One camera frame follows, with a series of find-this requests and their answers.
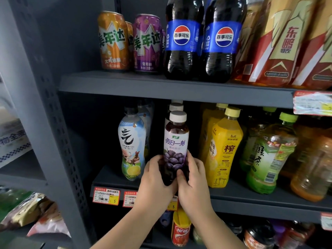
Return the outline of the yellow juice bottle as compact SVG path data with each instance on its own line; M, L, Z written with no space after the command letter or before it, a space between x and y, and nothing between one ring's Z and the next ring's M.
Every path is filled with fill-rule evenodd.
M198 159L203 163L206 162L209 152L213 126L225 117L227 107L228 104L216 103L213 104L213 107L206 107L203 110L201 132L198 142Z
M227 107L225 116L213 125L209 151L205 160L205 174L210 188L226 187L235 153L243 138L238 123L240 109Z

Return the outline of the pink snack bag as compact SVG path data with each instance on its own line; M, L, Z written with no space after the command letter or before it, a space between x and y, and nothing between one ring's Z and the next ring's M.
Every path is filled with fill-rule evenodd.
M62 233L71 238L69 230L54 202L27 233L27 237L43 233Z

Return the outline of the orange soda can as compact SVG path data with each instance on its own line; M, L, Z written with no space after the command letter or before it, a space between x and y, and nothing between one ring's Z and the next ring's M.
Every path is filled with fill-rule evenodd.
M97 22L102 68L128 71L130 69L128 28L124 16L117 12L102 11Z
M133 27L132 23L126 21L127 24L127 34L128 34L128 57L130 70L134 69L134 42L133 42Z

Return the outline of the purple grape juice bottle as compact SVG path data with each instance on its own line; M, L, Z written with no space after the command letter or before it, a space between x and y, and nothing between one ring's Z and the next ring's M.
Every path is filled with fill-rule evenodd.
M164 130L164 161L160 165L160 173L166 186L176 179L177 171L182 170L189 179L187 150L189 128L186 124L187 114L184 111L172 111Z
M169 123L169 116L170 113L173 111L183 111L184 110L184 105L182 104L183 101L181 100L172 100L172 103L170 103L167 106L167 113L165 116L165 124L164 127L166 127L166 125Z

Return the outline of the person's right forearm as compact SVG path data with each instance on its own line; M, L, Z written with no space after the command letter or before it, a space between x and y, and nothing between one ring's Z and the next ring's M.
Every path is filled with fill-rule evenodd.
M190 219L207 249L247 249L213 209L195 212Z

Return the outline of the yellow price tag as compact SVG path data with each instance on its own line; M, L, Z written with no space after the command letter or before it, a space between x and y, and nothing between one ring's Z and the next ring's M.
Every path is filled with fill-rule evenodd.
M167 211L177 211L178 209L178 196L172 197L172 200L167 206Z

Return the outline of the green snack packet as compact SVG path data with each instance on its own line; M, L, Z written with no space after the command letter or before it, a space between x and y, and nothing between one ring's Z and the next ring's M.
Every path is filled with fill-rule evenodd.
M33 192L0 186L0 223L7 214L28 198Z

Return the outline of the purple soda can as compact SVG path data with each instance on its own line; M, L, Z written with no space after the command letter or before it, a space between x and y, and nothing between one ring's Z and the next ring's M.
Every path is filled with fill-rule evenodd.
M165 44L166 44L166 32L162 30L162 55L161 55L161 63L164 63L164 56L165 56Z
M134 70L159 73L162 57L162 25L155 15L137 14L133 24Z

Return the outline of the dark bottle with red label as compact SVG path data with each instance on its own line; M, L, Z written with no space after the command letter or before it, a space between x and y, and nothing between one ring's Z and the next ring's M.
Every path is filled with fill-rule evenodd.
M289 222L279 242L279 249L298 249L305 244L314 231L314 223L295 220Z

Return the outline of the person's right hand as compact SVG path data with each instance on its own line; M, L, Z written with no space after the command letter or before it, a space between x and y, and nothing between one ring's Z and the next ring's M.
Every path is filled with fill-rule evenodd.
M203 162L194 158L189 150L187 150L187 159L189 168L189 179L187 180L189 184L189 192L185 196L178 197L180 205L190 218L195 212L213 208ZM182 170L178 170L177 176L185 175Z

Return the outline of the gold and red drink bottle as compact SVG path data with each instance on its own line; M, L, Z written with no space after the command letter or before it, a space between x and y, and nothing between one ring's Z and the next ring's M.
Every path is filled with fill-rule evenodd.
M253 40L255 25L260 17L264 0L247 0L247 15L239 37L238 53L231 79L242 80L244 65Z
M332 0L317 0L288 85L308 90L332 86Z
M293 75L317 0L265 0L243 81L284 87Z

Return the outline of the gold snack bag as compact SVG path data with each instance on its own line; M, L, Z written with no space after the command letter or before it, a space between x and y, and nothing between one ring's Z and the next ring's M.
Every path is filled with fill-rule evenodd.
M31 223L35 223L54 203L46 195L33 192L22 201L0 223L0 232L17 230Z

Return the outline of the cola bottle with blue label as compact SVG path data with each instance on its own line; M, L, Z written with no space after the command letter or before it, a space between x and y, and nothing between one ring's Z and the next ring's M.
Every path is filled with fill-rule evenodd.
M168 0L164 75L191 80L198 63L197 46L204 16L203 0Z
M205 14L201 81L225 83L230 79L246 14L247 0L211 0Z

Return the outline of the red and white price tag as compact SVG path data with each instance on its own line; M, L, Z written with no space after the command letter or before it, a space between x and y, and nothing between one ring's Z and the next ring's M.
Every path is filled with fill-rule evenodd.
M122 207L133 208L137 197L137 193L138 193L137 191L124 191Z
M93 190L93 203L118 206L121 191L111 188L95 187Z
M332 91L295 91L293 113L332 117Z
M332 213L321 212L320 222L323 230L332 232Z

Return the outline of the orange tea bottle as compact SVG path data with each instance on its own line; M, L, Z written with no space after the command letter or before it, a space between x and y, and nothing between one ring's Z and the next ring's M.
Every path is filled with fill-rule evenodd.
M319 202L332 185L332 127L313 139L305 162L290 182L291 190L301 198Z

